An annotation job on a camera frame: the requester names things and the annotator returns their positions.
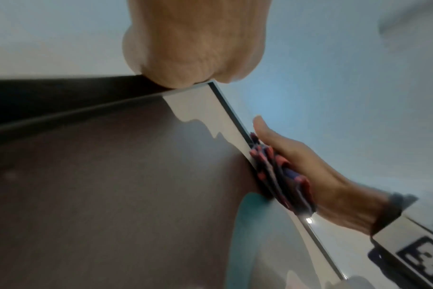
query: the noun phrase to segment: plaid cloth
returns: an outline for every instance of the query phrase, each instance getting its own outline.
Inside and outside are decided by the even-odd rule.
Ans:
[[[293,171],[291,163],[272,147],[261,144],[256,134],[251,133],[250,137],[250,155],[256,161],[258,178],[285,208],[297,216],[312,216],[316,206],[307,177]]]

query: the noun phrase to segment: folded cloth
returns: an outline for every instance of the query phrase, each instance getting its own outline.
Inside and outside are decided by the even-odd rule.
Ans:
[[[256,134],[250,134],[253,145],[250,155],[256,161],[258,178],[285,208],[301,217],[310,217],[316,205],[308,179],[293,171],[291,163],[270,146],[261,144]]]

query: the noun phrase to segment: brown painted area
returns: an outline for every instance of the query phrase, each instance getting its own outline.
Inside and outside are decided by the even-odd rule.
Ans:
[[[248,161],[158,98],[0,146],[0,288],[222,288]]]

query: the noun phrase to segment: human hand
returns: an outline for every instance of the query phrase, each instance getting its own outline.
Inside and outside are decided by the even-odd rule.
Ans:
[[[128,0],[129,67],[169,88],[244,78],[260,62],[271,0]]]
[[[291,163],[291,169],[306,176],[317,213],[327,220],[369,234],[388,202],[385,193],[360,186],[323,161],[311,148],[271,130],[261,116],[253,119],[259,139]]]

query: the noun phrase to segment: cloth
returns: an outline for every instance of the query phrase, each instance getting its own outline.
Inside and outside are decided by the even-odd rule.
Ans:
[[[258,178],[285,208],[301,217],[310,217],[316,205],[307,177],[293,171],[291,163],[270,146],[261,144],[256,134],[250,134],[253,145],[250,155],[256,161]]]

